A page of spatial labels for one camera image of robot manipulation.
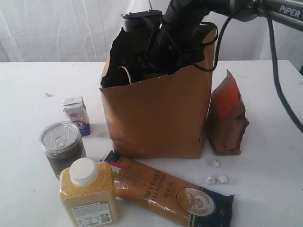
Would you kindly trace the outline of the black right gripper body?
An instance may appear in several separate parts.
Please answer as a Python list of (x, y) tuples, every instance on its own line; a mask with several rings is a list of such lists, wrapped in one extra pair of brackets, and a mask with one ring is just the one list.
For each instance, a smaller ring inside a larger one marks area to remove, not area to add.
[(131, 59), (131, 75), (172, 74), (204, 60), (204, 38), (205, 25), (188, 31), (181, 26), (170, 29), (169, 25), (161, 24), (161, 28), (152, 34), (146, 49)]

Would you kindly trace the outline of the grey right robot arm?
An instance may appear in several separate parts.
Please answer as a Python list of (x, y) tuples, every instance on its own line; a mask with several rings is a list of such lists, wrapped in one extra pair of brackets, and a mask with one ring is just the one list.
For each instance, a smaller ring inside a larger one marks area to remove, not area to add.
[(212, 42), (192, 43), (196, 31), (203, 25), (204, 17), (210, 12), (227, 16), (215, 38), (215, 58), (218, 58), (224, 31), (233, 18), (246, 22), (265, 17), (269, 27), (276, 21), (300, 31), (303, 29), (301, 0), (172, 0), (165, 14), (157, 16), (152, 23), (146, 49), (125, 61), (125, 66), (137, 74), (173, 73), (188, 65), (205, 72), (214, 71), (218, 60), (209, 69), (198, 66), (194, 60), (197, 52)]

